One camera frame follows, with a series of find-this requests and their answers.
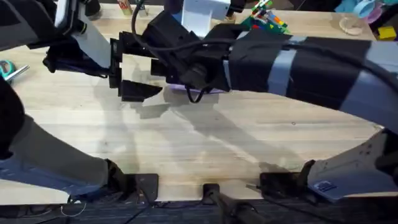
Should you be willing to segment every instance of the table surface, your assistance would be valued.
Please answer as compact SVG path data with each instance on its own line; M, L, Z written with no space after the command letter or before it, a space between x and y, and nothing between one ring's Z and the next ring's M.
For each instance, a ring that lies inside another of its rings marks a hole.
M138 21L142 31L159 13ZM360 36L338 28L342 14L275 11L293 34L350 39L374 37L366 26ZM248 11L238 15L238 21ZM130 17L117 5L103 4L95 26L108 39L131 30ZM206 95L192 105L185 92L164 90L143 104L122 103L108 81L81 73L49 73L46 49L27 47L0 52L30 70L14 89L26 113L54 136L79 150L118 164L125 173L158 173L158 200L197 200L201 186L217 182L234 198L260 198L246 189L261 172L300 171L310 159L326 159L361 144L378 127L354 116L266 93ZM125 79L165 86L151 77L148 58L124 56ZM65 203L63 192L0 181L0 204Z

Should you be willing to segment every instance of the black cable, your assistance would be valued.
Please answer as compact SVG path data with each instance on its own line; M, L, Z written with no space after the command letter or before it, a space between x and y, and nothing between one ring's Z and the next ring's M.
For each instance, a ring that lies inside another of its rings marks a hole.
M317 219L322 220L324 222L333 223L333 224L348 224L348 223L343 222L343 221L334 220L332 218L324 217L324 216L321 216L321 215L318 215L318 214L315 214L315 213L312 213L312 212L309 212L309 211L301 210L299 208L295 208L295 207L292 207L292 206L289 206L289 205L285 205L283 203L276 202L274 200L271 200L271 199L267 198L267 196L264 195L264 194L262 194L262 198L268 203L271 203L271 204L274 204L274 205L278 205L278 206L280 206L282 208L286 208L286 209L291 210L291 211L299 212L299 213L302 213L304 215L308 215L308 216L317 218Z
M177 207L166 207L165 205L161 206L161 207L155 207L155 208L163 208L163 209L182 209L182 208L195 208L199 205L201 205L203 203L203 199L200 200L197 203L193 203L190 205L182 205L182 206L177 206Z
M51 221L53 221L53 220L56 220L56 219L59 219L59 218L61 218L61 217L55 217L55 218L51 218L51 219L49 219L49 220L44 220L44 221L41 221L41 222L38 222L38 223L35 223L35 224L43 224L43 223L48 223L48 222L51 222Z
M193 99L192 94L191 94L191 88L188 86L185 86L185 89L187 90L187 95L188 95L188 99L191 103L199 103L201 98L203 97L203 94L205 94L205 89L200 90L200 93L198 94L198 96Z
M128 224L131 221L133 221L135 218L137 218L142 212L146 211L148 208L151 208L151 205L146 206L145 208L139 210L135 215L133 215L131 218L129 218L129 220L127 220L126 222L124 222L123 224Z

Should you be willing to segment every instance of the purple object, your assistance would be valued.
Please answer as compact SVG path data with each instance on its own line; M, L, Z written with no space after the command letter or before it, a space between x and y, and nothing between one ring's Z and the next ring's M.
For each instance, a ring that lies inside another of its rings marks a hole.
M371 24L372 22L376 21L381 14L383 13L383 10L381 9L382 4L380 2L377 2L373 11L365 18L363 18L365 20L365 22L367 22L368 24Z
M172 90L183 90L183 91L186 91L184 85L169 84L169 87L170 87ZM200 90L191 89L191 92L200 93ZM223 91L223 90L213 89L210 93L207 93L207 94L216 94L216 93L224 93L224 91Z

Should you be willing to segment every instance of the blue object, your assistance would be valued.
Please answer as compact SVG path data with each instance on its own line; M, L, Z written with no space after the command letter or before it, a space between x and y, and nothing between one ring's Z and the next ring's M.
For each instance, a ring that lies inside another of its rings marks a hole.
M375 5L376 5L376 2L374 0L361 1L354 7L354 13L359 18L364 18L364 17L368 16L373 11Z
M0 73L3 78L15 72L15 65L9 60L0 60Z
M355 13L359 18L364 18L373 11L375 5L375 0L342 0L335 12Z

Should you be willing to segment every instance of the black mount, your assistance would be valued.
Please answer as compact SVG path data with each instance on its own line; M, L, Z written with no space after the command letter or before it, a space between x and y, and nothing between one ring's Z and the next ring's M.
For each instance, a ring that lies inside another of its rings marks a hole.
M300 198L312 205L326 202L307 187L307 177L314 163L314 160L306 162L301 172L261 173L257 189L264 199Z
M71 196L69 201L79 200L88 203L136 202L152 204L157 199L159 175L123 174L112 161L108 163L108 183L89 194Z
M217 205L220 209L222 224L270 224L277 223L257 213L257 210L247 202L234 200L220 193L218 184L203 185L203 204Z

